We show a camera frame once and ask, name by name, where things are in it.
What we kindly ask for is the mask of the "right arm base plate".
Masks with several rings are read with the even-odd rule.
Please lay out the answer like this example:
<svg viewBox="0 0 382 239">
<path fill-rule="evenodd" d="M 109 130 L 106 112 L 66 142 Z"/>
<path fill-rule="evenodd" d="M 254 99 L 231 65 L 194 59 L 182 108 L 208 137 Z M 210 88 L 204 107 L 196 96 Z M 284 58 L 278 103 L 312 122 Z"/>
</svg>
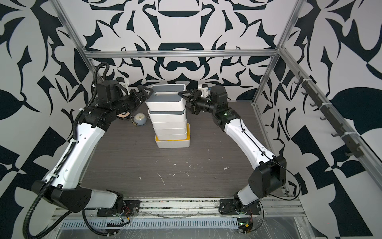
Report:
<svg viewBox="0 0 382 239">
<path fill-rule="evenodd" d="M 243 205 L 238 199 L 220 199 L 218 211 L 223 216 L 250 216 L 260 215 L 262 209 L 259 201 Z"/>
</svg>

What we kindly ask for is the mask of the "yellow top tissue box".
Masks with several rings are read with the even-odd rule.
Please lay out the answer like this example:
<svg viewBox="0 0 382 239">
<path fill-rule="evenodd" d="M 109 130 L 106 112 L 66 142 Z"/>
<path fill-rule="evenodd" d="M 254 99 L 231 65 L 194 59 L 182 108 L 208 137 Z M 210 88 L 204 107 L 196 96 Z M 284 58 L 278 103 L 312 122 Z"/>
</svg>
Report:
<svg viewBox="0 0 382 239">
<path fill-rule="evenodd" d="M 179 136 L 184 136 L 184 139 L 170 139 L 170 140 L 160 140 L 158 136 L 155 136 L 155 142 L 160 149 L 164 148 L 188 148 L 191 142 L 190 124 L 187 123 L 187 131 L 185 134 L 180 134 Z"/>
</svg>

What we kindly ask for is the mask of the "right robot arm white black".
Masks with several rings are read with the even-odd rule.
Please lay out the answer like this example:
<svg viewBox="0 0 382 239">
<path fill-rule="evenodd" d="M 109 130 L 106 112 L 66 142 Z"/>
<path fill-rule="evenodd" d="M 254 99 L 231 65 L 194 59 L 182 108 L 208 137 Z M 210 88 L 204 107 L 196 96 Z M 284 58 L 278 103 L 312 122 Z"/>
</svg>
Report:
<svg viewBox="0 0 382 239">
<path fill-rule="evenodd" d="M 186 108 L 192 114 L 210 113 L 214 123 L 234 140 L 248 158 L 253 173 L 248 184 L 234 194 L 233 202 L 237 211 L 271 195 L 286 184 L 289 173 L 286 159 L 281 155 L 275 156 L 256 139 L 242 117 L 229 106 L 223 86 L 213 86 L 207 96 L 203 96 L 198 89 L 178 94 L 186 101 Z"/>
</svg>

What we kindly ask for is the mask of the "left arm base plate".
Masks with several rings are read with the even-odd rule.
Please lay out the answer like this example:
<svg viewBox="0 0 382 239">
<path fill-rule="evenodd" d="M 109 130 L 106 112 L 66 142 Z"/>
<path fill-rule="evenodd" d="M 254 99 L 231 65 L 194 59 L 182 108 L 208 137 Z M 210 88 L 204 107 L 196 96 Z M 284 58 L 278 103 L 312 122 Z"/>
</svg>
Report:
<svg viewBox="0 0 382 239">
<path fill-rule="evenodd" d="M 138 213 L 140 210 L 140 200 L 124 200 L 116 202 L 116 204 L 110 208 L 100 208 L 96 214 L 97 217 L 130 217 Z"/>
</svg>

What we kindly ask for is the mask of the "grey top tissue box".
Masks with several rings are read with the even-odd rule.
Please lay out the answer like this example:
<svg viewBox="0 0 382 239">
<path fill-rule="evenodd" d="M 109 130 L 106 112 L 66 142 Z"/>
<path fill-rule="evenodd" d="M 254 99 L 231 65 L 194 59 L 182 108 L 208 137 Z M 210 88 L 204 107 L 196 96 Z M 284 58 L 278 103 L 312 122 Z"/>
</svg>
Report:
<svg viewBox="0 0 382 239">
<path fill-rule="evenodd" d="M 153 94 L 146 105 L 152 112 L 181 112 L 186 107 L 186 100 L 178 93 L 186 91 L 185 84 L 154 85 Z"/>
<path fill-rule="evenodd" d="M 187 119 L 186 110 L 178 112 L 155 112 L 148 110 L 148 114 L 153 122 L 184 122 Z"/>
</svg>

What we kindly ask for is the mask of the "wood top tissue box front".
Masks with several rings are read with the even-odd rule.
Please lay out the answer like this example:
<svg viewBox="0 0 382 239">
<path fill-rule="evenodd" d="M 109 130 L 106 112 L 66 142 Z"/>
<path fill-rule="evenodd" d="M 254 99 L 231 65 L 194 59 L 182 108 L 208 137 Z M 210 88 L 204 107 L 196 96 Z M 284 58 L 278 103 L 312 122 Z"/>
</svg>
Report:
<svg viewBox="0 0 382 239">
<path fill-rule="evenodd" d="M 178 128 L 185 128 L 187 126 L 187 120 L 184 120 L 182 122 L 180 121 L 169 121 L 169 122 L 159 122 L 159 121 L 152 121 L 153 127 L 155 129 L 178 129 Z"/>
</svg>

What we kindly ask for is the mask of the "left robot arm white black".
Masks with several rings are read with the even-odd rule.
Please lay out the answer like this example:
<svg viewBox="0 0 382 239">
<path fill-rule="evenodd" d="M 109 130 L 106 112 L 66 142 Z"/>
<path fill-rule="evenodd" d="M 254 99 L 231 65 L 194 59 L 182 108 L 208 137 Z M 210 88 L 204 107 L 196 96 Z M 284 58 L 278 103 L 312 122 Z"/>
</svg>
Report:
<svg viewBox="0 0 382 239">
<path fill-rule="evenodd" d="M 82 212 L 84 215 L 86 210 L 105 209 L 112 215 L 120 216 L 124 206 L 122 194 L 84 188 L 80 183 L 94 149 L 111 123 L 120 114 L 135 112 L 152 95 L 153 89 L 142 85 L 128 91 L 115 80 L 95 84 L 91 100 L 74 119 L 69 146 L 45 179 L 35 181 L 32 186 L 37 197 L 23 223 L 22 233 L 26 239 L 46 236 L 71 213 Z M 67 212 L 53 225 L 34 236 L 29 227 L 32 215 L 42 199 Z"/>
</svg>

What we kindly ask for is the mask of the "wood tissue box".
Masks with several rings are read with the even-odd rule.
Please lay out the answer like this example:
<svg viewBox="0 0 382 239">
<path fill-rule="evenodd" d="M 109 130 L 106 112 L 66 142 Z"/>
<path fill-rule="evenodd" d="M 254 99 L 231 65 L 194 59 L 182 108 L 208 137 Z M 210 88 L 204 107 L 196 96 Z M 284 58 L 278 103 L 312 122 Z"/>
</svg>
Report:
<svg viewBox="0 0 382 239">
<path fill-rule="evenodd" d="M 167 129 L 158 129 L 154 128 L 156 135 L 179 135 L 187 133 L 187 127 L 184 128 L 167 128 Z"/>
<path fill-rule="evenodd" d="M 166 134 L 166 135 L 156 135 L 155 140 L 168 141 L 168 140 L 186 140 L 189 138 L 189 134 L 186 132 L 184 134 Z"/>
<path fill-rule="evenodd" d="M 169 121 L 169 122 L 159 122 L 159 121 L 152 121 L 153 127 L 155 129 L 178 129 L 178 128 L 185 128 L 187 126 L 187 120 L 184 120 L 182 122 L 180 121 Z"/>
</svg>

